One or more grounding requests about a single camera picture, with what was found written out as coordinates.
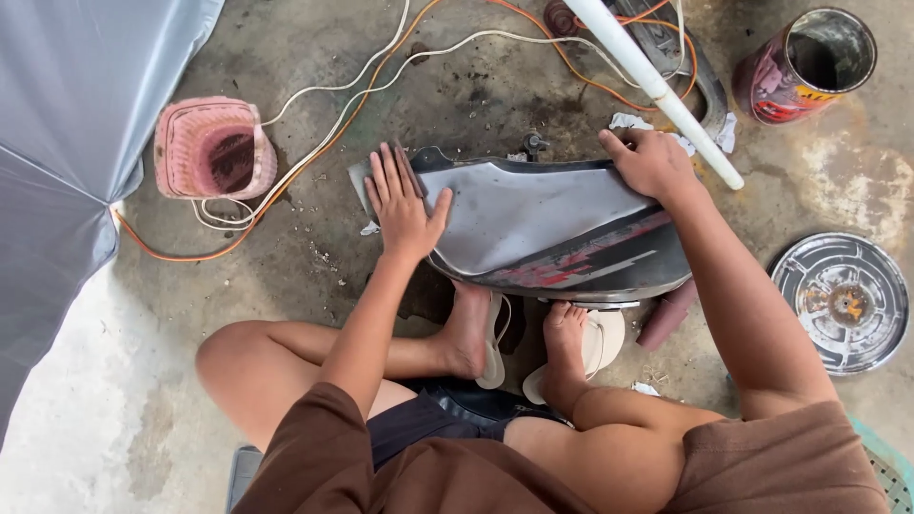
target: gray umbrella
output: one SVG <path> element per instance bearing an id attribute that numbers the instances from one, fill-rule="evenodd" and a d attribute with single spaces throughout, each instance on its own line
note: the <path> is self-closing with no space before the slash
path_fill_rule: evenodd
<path id="1" fill-rule="evenodd" d="M 0 447 L 223 0 L 0 2 Z"/>

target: foot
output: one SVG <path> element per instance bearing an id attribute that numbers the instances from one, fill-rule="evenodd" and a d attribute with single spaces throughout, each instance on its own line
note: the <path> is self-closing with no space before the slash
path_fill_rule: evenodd
<path id="1" fill-rule="evenodd" d="M 479 285 L 452 281 L 457 295 L 448 321 L 432 336 L 445 367 L 454 377 L 478 379 L 485 369 L 485 324 L 492 294 Z"/>
<path id="2" fill-rule="evenodd" d="M 574 402 L 590 387 L 580 355 L 586 324 L 587 310 L 564 301 L 553 304 L 543 321 L 548 362 L 540 392 L 550 407 L 566 416 L 571 415 Z"/>

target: round metal cover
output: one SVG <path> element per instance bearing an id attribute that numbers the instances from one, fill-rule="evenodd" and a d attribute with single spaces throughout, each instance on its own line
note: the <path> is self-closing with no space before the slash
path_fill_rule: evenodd
<path id="1" fill-rule="evenodd" d="M 908 288 L 882 249 L 852 234 L 797 241 L 777 259 L 771 280 L 800 318 L 831 375 L 888 362 L 908 329 Z"/>

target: rusty metal can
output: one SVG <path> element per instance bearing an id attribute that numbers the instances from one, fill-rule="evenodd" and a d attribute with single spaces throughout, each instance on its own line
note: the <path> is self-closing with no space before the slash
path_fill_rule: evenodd
<path id="1" fill-rule="evenodd" d="M 836 7 L 813 9 L 739 62 L 733 96 L 762 123 L 794 122 L 862 86 L 876 57 L 876 40 L 860 18 Z"/>

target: white sandal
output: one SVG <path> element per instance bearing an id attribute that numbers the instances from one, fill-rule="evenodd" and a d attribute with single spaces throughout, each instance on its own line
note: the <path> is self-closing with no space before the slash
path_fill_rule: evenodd
<path id="1" fill-rule="evenodd" d="M 495 321 L 498 319 L 498 313 L 502 311 L 502 302 L 508 305 L 508 318 L 502 331 L 495 335 Z M 495 389 L 505 382 L 505 362 L 502 360 L 502 353 L 498 351 L 498 343 L 508 329 L 511 323 L 511 302 L 501 293 L 492 293 L 492 299 L 489 301 L 489 316 L 485 326 L 485 369 L 483 376 L 476 379 L 476 383 L 483 389 Z"/>
<path id="2" fill-rule="evenodd" d="M 586 380 L 590 380 L 597 371 L 609 366 L 619 355 L 625 340 L 625 318 L 622 317 L 622 311 L 590 311 L 587 318 L 580 355 L 584 360 Z M 540 393 L 540 384 L 545 374 L 546 366 L 543 365 L 524 379 L 524 396 L 536 405 L 546 403 Z"/>

